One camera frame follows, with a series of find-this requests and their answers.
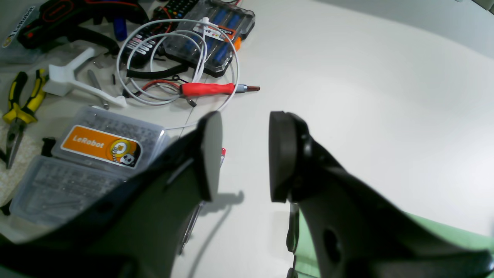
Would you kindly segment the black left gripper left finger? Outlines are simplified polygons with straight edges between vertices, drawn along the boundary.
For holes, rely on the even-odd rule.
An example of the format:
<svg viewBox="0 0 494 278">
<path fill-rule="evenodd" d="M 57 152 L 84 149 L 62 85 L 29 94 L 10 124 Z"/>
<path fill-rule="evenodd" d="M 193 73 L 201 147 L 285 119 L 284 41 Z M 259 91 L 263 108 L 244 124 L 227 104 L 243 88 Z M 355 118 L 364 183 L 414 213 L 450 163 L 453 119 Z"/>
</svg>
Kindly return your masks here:
<svg viewBox="0 0 494 278">
<path fill-rule="evenodd" d="M 218 194 L 219 112 L 65 225 L 1 240 L 2 278 L 168 278 L 189 218 Z"/>
</svg>

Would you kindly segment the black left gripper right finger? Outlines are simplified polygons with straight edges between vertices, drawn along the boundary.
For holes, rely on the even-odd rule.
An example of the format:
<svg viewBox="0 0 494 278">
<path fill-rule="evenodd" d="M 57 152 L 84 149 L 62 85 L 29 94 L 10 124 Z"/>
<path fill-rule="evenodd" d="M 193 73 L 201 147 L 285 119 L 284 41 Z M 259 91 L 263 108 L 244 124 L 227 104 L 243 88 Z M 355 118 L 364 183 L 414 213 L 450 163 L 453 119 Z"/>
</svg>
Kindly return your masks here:
<svg viewBox="0 0 494 278">
<path fill-rule="evenodd" d="M 358 230 L 365 234 L 359 242 L 367 243 L 370 235 L 405 215 L 347 171 L 294 113 L 270 113 L 269 172 L 271 200 L 298 205 L 320 257 L 327 255 L 322 229 L 341 234 Z"/>
</svg>

